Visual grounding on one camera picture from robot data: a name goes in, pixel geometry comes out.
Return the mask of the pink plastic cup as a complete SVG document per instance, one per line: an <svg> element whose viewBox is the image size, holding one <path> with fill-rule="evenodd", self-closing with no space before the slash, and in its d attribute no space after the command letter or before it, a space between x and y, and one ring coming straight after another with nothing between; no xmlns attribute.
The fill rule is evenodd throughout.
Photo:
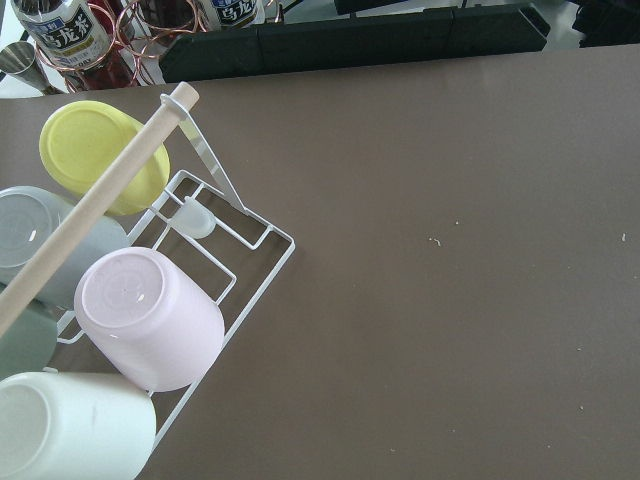
<svg viewBox="0 0 640 480"><path fill-rule="evenodd" d="M127 247L97 260L75 292L76 319L134 384L167 392L202 378L225 325L209 295L164 254Z"/></svg>

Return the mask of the yellow plastic cup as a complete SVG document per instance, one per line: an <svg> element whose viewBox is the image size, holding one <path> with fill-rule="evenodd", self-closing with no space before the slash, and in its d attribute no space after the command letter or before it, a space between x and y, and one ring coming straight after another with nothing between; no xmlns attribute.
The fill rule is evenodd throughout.
<svg viewBox="0 0 640 480"><path fill-rule="evenodd" d="M52 113L42 127L39 138L42 164L59 185L81 197L142 127L138 120L103 102L69 103ZM124 216L147 209L163 193L169 173L168 152L161 146L108 212Z"/></svg>

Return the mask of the grey plastic cup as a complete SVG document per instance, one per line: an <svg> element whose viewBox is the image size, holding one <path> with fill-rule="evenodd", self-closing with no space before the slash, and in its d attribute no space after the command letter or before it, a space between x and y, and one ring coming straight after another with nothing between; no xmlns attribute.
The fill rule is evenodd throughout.
<svg viewBox="0 0 640 480"><path fill-rule="evenodd" d="M34 186L1 191L1 283L8 285L70 214L75 204ZM71 310L81 277L104 255L130 245L122 226L102 217L36 295L41 302Z"/></svg>

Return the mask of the green plastic cup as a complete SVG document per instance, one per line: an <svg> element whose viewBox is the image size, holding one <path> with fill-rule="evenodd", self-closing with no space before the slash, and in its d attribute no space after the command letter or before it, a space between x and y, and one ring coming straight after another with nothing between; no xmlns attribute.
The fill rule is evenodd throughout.
<svg viewBox="0 0 640 480"><path fill-rule="evenodd" d="M33 300L1 337L1 379L41 371L51 360L57 344L57 321Z"/></svg>

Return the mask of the white plastic cup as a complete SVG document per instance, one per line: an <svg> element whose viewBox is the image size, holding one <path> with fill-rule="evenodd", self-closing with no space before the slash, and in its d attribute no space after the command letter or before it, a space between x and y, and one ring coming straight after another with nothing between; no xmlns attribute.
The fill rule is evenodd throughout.
<svg viewBox="0 0 640 480"><path fill-rule="evenodd" d="M3 479L134 479L155 435L150 397L119 374L26 372L1 381Z"/></svg>

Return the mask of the black monitor bar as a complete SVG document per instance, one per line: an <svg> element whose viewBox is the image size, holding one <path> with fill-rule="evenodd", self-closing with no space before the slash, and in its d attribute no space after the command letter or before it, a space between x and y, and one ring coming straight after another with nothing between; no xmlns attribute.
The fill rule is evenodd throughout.
<svg viewBox="0 0 640 480"><path fill-rule="evenodd" d="M542 50L550 26L531 3L442 7L182 34L159 60L167 83Z"/></svg>

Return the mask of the oolong tea bottle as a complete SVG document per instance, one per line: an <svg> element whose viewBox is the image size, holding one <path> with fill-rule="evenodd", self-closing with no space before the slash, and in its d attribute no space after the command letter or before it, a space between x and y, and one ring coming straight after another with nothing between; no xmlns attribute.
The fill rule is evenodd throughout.
<svg viewBox="0 0 640 480"><path fill-rule="evenodd" d="M58 66L80 68L110 47L105 29L87 1L12 1L24 29Z"/></svg>
<svg viewBox="0 0 640 480"><path fill-rule="evenodd" d="M202 0L197 1L197 6L206 31L244 28L265 21L262 1Z"/></svg>

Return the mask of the steel jigger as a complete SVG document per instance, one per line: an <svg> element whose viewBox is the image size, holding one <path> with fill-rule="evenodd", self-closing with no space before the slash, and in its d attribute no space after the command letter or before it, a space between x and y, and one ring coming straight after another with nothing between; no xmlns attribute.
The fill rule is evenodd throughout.
<svg viewBox="0 0 640 480"><path fill-rule="evenodd" d="M1 50L1 71L43 95L62 93L49 82L37 58L35 47L28 41L13 42Z"/></svg>

